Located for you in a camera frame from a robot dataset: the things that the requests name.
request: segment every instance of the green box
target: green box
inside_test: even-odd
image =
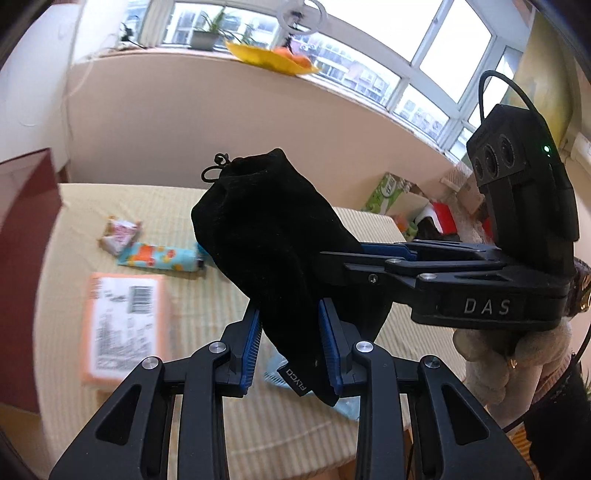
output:
[[[385,173],[378,186],[362,208],[363,212],[386,215],[402,192],[408,193],[413,184],[391,173]]]

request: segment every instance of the window sill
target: window sill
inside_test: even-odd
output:
[[[145,55],[145,54],[168,54],[168,53],[177,53],[183,55],[192,55],[197,57],[207,57],[211,59],[218,59],[218,60],[229,60],[229,61],[237,61],[241,62],[242,60],[237,59],[234,55],[230,52],[224,51],[201,51],[201,50],[192,50],[187,47],[181,47],[177,45],[170,45],[170,46],[160,46],[155,48],[143,49],[139,47],[134,48],[114,48],[109,50],[108,52],[102,53],[98,55],[98,58],[105,58],[105,57],[115,57],[115,56],[127,56],[127,55]],[[413,134],[423,143],[426,143],[431,147],[433,150],[437,151],[439,154],[443,155],[452,165],[457,164],[456,158],[445,150],[441,149],[439,145],[427,134],[423,131],[416,128],[413,124],[407,122],[404,118],[399,117],[396,114],[389,113],[383,106],[378,103],[375,103],[366,97],[362,96],[361,94],[357,94],[347,87],[339,86],[335,83],[332,83],[328,80],[322,79],[321,77],[315,75],[305,75],[297,77],[300,80],[314,83],[317,87],[326,90],[327,92],[332,93],[333,95],[339,95],[342,98],[345,98],[351,102],[357,103],[360,106],[365,108],[369,108],[370,110],[378,113],[379,115],[383,115],[388,118],[390,121],[396,123],[398,126],[404,128],[409,133]]]

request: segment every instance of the potted plant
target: potted plant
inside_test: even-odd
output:
[[[207,25],[206,30],[193,30],[193,36],[191,37],[191,48],[194,50],[202,50],[202,51],[213,51],[213,48],[217,41],[220,38],[225,38],[229,41],[238,41],[240,43],[244,43],[246,45],[250,45],[252,43],[252,33],[254,31],[254,27],[251,24],[246,26],[246,30],[241,37],[238,37],[233,32],[228,30],[222,29],[222,24],[224,19],[226,18],[226,7],[222,8],[220,12],[210,19],[205,12],[202,12],[201,15],[205,20]]]
[[[193,30],[191,37],[191,48],[194,50],[213,51],[213,46],[224,35],[222,31],[222,22],[226,16],[226,7],[222,8],[220,12],[210,19],[206,13],[202,12],[206,23],[206,30]]]

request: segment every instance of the snack package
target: snack package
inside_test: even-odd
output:
[[[195,272],[205,266],[207,252],[195,243],[195,248],[165,247],[136,242],[125,248],[118,259],[119,265]]]
[[[113,391],[146,357],[172,360],[174,331],[164,275],[94,273],[82,333],[82,382]]]
[[[137,240],[141,228],[142,222],[132,223],[110,216],[103,236],[99,238],[99,246],[114,257],[118,257],[125,247]]]

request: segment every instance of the drawstring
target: drawstring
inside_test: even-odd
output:
[[[218,153],[216,154],[215,157],[213,157],[213,161],[216,163],[216,165],[212,165],[211,167],[207,167],[205,170],[203,170],[201,172],[201,179],[205,182],[205,183],[214,183],[217,179],[208,179],[205,174],[210,171],[210,170],[219,170],[220,173],[222,172],[222,170],[229,165],[232,161],[230,160],[230,157],[228,156],[227,153]]]

